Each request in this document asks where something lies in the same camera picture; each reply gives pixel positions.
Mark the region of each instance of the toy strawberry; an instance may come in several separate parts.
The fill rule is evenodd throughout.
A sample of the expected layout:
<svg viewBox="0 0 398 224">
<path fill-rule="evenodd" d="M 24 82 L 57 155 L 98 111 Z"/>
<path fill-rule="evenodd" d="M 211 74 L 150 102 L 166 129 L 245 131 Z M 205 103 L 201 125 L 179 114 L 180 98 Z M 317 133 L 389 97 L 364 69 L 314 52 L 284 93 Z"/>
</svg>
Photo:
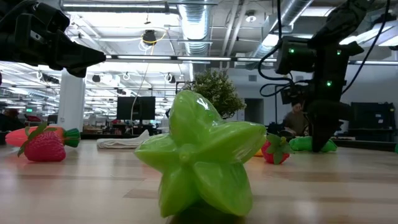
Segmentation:
<svg viewBox="0 0 398 224">
<path fill-rule="evenodd" d="M 29 134 L 29 127 L 25 128 L 28 136 L 18 152 L 18 157 L 24 153 L 26 158 L 35 162 L 60 162 L 66 157 L 62 140 L 54 132 L 56 128 L 47 128 L 42 123 Z"/>
<path fill-rule="evenodd" d="M 268 134 L 266 143 L 261 147 L 265 160 L 271 164 L 281 164 L 290 153 L 294 153 L 285 137 Z"/>
</svg>

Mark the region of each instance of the green plant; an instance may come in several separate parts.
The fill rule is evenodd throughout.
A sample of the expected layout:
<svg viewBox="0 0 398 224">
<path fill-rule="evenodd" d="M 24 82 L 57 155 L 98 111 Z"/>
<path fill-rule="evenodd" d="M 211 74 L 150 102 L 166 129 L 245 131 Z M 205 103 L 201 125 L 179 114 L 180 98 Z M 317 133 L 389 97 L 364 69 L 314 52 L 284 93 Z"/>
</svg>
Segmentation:
<svg viewBox="0 0 398 224">
<path fill-rule="evenodd" d="M 197 73 L 195 82 L 186 85 L 185 89 L 199 93 L 208 99 L 222 118 L 230 118 L 237 110 L 246 107 L 225 71 L 206 70 L 203 73 Z"/>
</svg>

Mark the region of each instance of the wooden table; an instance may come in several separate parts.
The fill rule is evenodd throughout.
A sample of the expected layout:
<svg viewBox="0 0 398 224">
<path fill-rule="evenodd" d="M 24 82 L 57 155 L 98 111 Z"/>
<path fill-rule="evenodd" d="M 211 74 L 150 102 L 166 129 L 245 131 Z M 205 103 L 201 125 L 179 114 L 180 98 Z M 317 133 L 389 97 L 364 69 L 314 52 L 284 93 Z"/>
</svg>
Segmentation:
<svg viewBox="0 0 398 224">
<path fill-rule="evenodd" d="M 246 163 L 254 206 L 246 218 L 199 213 L 161 218 L 160 174 L 131 150 L 67 148 L 63 162 L 38 164 L 0 148 L 0 223 L 398 223 L 398 154 L 339 148 L 294 154 L 285 164 Z"/>
</svg>

